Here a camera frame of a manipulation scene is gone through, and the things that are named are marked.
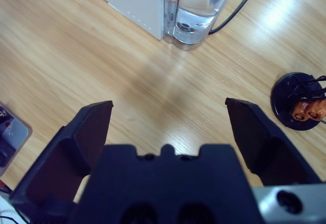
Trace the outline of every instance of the wood grain surface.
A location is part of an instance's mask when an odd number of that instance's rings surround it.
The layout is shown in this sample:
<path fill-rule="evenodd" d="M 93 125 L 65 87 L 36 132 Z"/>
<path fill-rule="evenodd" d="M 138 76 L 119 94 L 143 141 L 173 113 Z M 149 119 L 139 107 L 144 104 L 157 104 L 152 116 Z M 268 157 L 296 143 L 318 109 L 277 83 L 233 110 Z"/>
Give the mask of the wood grain surface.
<path fill-rule="evenodd" d="M 218 22 L 241 2 L 230 0 Z M 104 0 L 0 0 L 0 101 L 33 135 L 1 179 L 14 188 L 46 144 L 85 105 L 113 100 L 108 144 L 139 154 L 197 154 L 234 142 L 226 97 L 258 104 L 326 180 L 326 127 L 299 132 L 269 95 L 289 72 L 326 73 L 326 0 L 249 0 L 192 51 L 158 41 Z"/>

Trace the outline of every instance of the black wire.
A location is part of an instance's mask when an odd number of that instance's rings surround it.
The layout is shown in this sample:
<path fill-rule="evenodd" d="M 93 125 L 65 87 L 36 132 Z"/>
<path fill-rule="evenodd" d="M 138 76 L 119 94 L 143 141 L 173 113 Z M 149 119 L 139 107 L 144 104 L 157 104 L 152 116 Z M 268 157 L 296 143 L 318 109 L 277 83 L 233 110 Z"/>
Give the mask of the black wire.
<path fill-rule="evenodd" d="M 5 191 L 5 190 L 3 190 L 3 189 L 0 189 L 0 192 L 6 193 L 6 194 L 11 194 L 11 192 L 9 192 L 9 191 Z"/>
<path fill-rule="evenodd" d="M 233 13 L 222 24 L 220 24 L 218 27 L 216 27 L 213 30 L 210 30 L 208 34 L 209 35 L 214 34 L 214 33 L 218 32 L 220 29 L 222 29 L 224 26 L 226 26 L 227 23 L 229 23 L 231 21 L 231 19 L 233 19 L 233 17 L 240 11 L 240 9 L 242 9 L 242 7 L 246 4 L 247 1 L 248 0 L 242 0 L 240 5 L 233 11 Z"/>
<path fill-rule="evenodd" d="M 0 215 L 0 218 L 3 218 L 3 219 L 8 219 L 8 220 L 11 220 L 12 222 L 16 223 L 16 224 L 19 224 L 18 222 L 15 221 L 14 218 L 11 218 L 11 217 L 8 217 L 8 216 L 3 216 L 3 215 Z"/>
<path fill-rule="evenodd" d="M 27 224 L 30 224 L 30 222 L 28 220 L 26 220 L 26 218 L 21 214 L 21 212 L 15 208 L 15 211 L 17 212 L 17 214 L 19 215 L 19 217 Z"/>

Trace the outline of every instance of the black round base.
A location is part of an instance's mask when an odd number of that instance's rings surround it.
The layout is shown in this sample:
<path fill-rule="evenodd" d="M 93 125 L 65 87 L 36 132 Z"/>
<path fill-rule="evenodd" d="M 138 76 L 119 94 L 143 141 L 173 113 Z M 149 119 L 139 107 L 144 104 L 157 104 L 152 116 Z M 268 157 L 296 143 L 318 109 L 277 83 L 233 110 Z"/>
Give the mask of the black round base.
<path fill-rule="evenodd" d="M 307 120 L 297 121 L 292 117 L 294 104 L 289 103 L 288 97 L 291 94 L 303 94 L 309 91 L 316 91 L 321 89 L 318 82 L 310 83 L 303 87 L 301 84 L 314 80 L 312 75 L 305 73 L 290 73 L 279 79 L 273 89 L 271 90 L 270 103 L 276 117 L 283 123 L 283 125 L 298 131 L 309 130 L 319 121 Z"/>

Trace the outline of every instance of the water dispenser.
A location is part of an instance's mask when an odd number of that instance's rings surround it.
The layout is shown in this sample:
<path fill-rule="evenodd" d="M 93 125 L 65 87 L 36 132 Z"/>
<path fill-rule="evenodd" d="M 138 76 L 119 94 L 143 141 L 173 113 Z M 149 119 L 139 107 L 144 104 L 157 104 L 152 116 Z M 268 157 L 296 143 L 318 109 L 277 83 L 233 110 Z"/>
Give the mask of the water dispenser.
<path fill-rule="evenodd" d="M 189 50 L 205 39 L 227 0 L 106 1 L 157 39 Z"/>

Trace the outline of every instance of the orange connector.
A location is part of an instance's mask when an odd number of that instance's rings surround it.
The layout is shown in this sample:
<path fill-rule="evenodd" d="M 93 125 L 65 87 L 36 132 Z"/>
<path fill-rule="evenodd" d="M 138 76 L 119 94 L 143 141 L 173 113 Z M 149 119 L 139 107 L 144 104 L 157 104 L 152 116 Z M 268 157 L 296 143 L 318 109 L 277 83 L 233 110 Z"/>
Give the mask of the orange connector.
<path fill-rule="evenodd" d="M 292 112 L 292 117 L 298 121 L 312 119 L 321 121 L 326 116 L 326 99 L 312 102 L 298 102 Z"/>

